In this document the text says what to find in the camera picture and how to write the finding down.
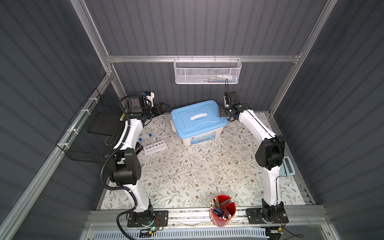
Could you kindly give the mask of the blue plastic bin lid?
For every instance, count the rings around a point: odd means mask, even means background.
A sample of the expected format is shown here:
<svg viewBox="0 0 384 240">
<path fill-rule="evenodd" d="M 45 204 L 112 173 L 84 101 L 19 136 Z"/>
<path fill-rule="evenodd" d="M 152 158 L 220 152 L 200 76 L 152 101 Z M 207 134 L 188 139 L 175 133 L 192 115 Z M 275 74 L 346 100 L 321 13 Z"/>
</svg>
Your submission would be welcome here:
<svg viewBox="0 0 384 240">
<path fill-rule="evenodd" d="M 174 109 L 171 116 L 181 139 L 208 133 L 228 124 L 226 117 L 219 116 L 219 106 L 213 100 Z"/>
</svg>

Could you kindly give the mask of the white test tube rack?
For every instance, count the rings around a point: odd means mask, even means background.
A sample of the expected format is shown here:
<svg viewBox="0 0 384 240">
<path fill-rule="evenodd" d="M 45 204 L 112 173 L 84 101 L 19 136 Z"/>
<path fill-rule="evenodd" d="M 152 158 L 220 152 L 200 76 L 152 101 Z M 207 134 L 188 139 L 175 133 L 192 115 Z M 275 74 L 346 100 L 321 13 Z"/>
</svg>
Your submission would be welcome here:
<svg viewBox="0 0 384 240">
<path fill-rule="evenodd" d="M 168 148 L 168 145 L 166 144 L 166 142 L 164 140 L 162 140 L 162 141 L 158 141 L 158 142 L 154 143 L 153 145 L 148 145 L 148 146 L 144 147 L 143 150 L 144 150 L 145 156 L 149 156 L 151 154 L 154 154 L 154 153 L 157 153 L 160 151 L 164 151 L 167 148 Z"/>
</svg>

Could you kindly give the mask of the white plastic storage bin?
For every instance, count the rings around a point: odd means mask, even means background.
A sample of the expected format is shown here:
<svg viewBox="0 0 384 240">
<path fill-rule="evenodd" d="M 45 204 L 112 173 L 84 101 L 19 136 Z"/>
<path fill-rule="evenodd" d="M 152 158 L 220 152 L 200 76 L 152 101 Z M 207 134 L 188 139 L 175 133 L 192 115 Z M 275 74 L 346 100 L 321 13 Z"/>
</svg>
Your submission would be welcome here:
<svg viewBox="0 0 384 240">
<path fill-rule="evenodd" d="M 170 120 L 170 122 L 172 130 L 178 134 L 185 147 L 219 139 L 224 127 L 228 125 L 228 122 L 224 122 L 223 124 L 213 125 L 206 130 L 198 130 L 189 132 L 188 134 L 182 134 L 182 129 L 177 129 L 173 120 Z"/>
</svg>

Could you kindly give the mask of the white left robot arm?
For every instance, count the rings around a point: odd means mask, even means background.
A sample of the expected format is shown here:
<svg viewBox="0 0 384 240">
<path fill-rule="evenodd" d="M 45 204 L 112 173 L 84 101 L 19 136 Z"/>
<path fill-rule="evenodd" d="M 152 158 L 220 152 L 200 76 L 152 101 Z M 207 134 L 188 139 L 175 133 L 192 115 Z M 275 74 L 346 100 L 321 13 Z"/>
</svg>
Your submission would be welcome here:
<svg viewBox="0 0 384 240">
<path fill-rule="evenodd" d="M 152 203 L 145 194 L 139 182 L 142 175 L 142 166 L 138 154 L 145 146 L 139 143 L 139 135 L 146 121 L 164 114 L 168 105 L 154 104 L 155 94 L 146 91 L 139 96 L 125 96 L 120 99 L 119 106 L 123 111 L 121 120 L 124 121 L 124 130 L 113 149 L 106 155 L 106 161 L 101 171 L 108 171 L 110 181 L 116 183 L 112 187 L 101 180 L 103 187 L 110 191 L 124 190 L 131 197 L 133 207 L 118 214 L 116 221 L 125 215 L 134 224 L 144 226 L 139 233 L 140 237 L 150 237 L 159 226 L 165 223 L 158 219 L 154 213 Z"/>
</svg>

